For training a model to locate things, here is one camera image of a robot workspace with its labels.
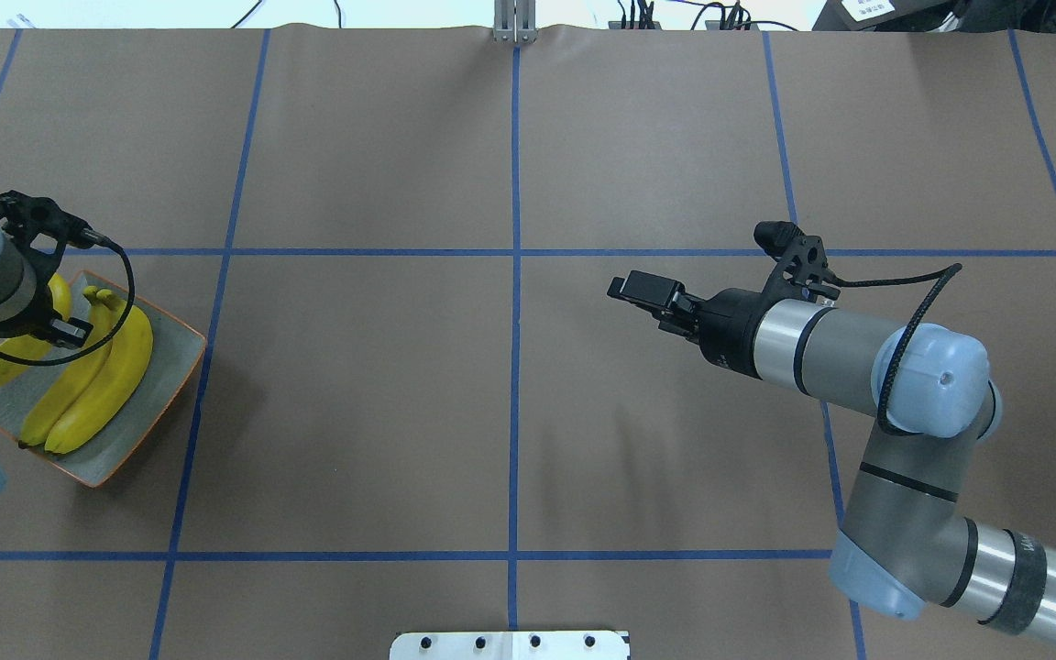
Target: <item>white label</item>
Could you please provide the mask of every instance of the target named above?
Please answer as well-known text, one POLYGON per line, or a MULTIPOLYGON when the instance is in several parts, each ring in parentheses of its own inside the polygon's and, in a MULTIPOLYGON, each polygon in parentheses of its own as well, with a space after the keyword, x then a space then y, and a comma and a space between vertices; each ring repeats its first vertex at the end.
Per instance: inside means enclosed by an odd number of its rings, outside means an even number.
POLYGON ((891 0, 842 0, 842 5, 855 21, 865 21, 893 12, 891 0))

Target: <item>black rubber band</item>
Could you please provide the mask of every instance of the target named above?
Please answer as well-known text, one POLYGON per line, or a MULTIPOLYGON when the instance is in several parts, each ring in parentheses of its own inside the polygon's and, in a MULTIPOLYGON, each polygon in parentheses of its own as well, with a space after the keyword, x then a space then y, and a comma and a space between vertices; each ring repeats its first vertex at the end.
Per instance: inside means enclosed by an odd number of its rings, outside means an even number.
POLYGON ((964 590, 968 588, 968 582, 972 581, 973 568, 976 568, 976 550, 980 545, 980 531, 976 528, 976 521, 973 521, 972 517, 965 517, 964 521, 968 522, 968 550, 964 551, 964 567, 960 569, 960 580, 956 581, 956 588, 951 589, 951 596, 942 602, 940 607, 953 607, 957 602, 960 602, 964 590))
POLYGON ((796 389, 800 390, 803 394, 809 394, 805 392, 805 383, 802 381, 802 360, 805 359, 805 344, 809 342, 809 335, 813 333, 813 326, 817 325, 817 321, 822 321, 822 317, 833 312, 832 306, 825 306, 821 312, 813 315, 809 322, 802 327, 802 335, 796 338, 796 351, 793 351, 793 380, 796 381, 796 389))
POLYGON ((910 476, 901 475, 898 472, 889 471, 889 469, 884 469, 878 467, 878 465, 870 465, 869 463, 863 463, 860 465, 859 469, 866 472, 867 475, 875 475, 880 479, 886 479, 887 482, 895 483, 900 486, 905 486, 913 491, 919 491, 923 494, 929 494, 930 496, 938 496, 939 498, 946 498, 948 502, 955 502, 960 498, 960 493, 955 493, 951 491, 946 491, 939 486, 934 486, 927 484, 927 482, 921 482, 919 479, 912 479, 910 476))
POLYGON ((1045 548, 1037 539, 1021 531, 1005 531, 1013 536, 1013 580, 1001 600, 1001 608, 980 625, 1017 636, 1034 622, 1045 596, 1045 548))

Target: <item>white mounting plate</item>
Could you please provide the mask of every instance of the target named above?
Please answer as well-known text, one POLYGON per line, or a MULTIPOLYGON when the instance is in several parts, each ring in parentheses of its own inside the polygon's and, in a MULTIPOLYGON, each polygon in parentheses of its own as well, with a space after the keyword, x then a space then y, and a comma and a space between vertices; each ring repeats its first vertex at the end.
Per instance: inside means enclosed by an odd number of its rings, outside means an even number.
POLYGON ((628 658, 629 634, 615 630, 404 634, 393 640, 390 646, 390 660, 628 660, 628 658))

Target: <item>black band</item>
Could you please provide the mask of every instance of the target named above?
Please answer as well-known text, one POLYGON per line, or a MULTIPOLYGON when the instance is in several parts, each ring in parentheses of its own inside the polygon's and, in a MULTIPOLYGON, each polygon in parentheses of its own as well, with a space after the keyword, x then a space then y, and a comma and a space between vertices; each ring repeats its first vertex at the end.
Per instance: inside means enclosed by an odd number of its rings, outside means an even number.
POLYGON ((796 381, 796 389, 800 390, 803 394, 809 394, 805 392, 805 383, 802 381, 802 360, 805 359, 805 344, 809 342, 809 334, 813 333, 813 326, 817 325, 817 321, 822 321, 822 317, 833 312, 832 306, 824 306, 821 312, 813 315, 809 322, 802 327, 802 335, 796 338, 796 351, 793 351, 793 380, 796 381))
POLYGON ((901 475, 898 472, 889 471, 889 469, 884 469, 878 467, 878 465, 870 465, 869 463, 863 463, 860 465, 859 469, 866 472, 867 475, 875 475, 880 479, 886 479, 887 482, 895 483, 900 486, 905 486, 913 491, 919 491, 923 494, 929 494, 930 496, 938 496, 939 498, 946 498, 948 502, 955 502, 960 498, 960 493, 955 493, 951 491, 946 491, 939 486, 934 486, 927 484, 927 482, 921 482, 919 479, 912 479, 910 476, 901 475))
POLYGON ((1001 608, 980 625, 1017 636, 1034 622, 1045 596, 1045 548, 1037 539, 1021 531, 1005 531, 1013 536, 1013 580, 1001 600, 1001 608))
POLYGON ((963 597, 964 590, 968 588, 968 582, 972 581, 973 568, 976 568, 976 549, 980 545, 980 531, 972 517, 965 517, 964 521, 968 522, 968 550, 964 551, 964 567, 960 569, 960 580, 956 581, 951 596, 942 602, 940 607, 953 607, 960 602, 960 597, 963 597))

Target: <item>white bracket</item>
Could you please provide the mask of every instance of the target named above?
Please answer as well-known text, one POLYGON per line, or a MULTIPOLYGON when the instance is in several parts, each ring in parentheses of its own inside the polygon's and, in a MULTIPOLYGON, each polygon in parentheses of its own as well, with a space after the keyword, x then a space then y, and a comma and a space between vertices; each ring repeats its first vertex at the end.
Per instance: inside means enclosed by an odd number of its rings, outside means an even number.
POLYGON ((536 41, 536 0, 495 0, 491 37, 513 45, 536 41))
POLYGON ((629 634, 619 630, 406 634, 390 660, 629 660, 629 634))

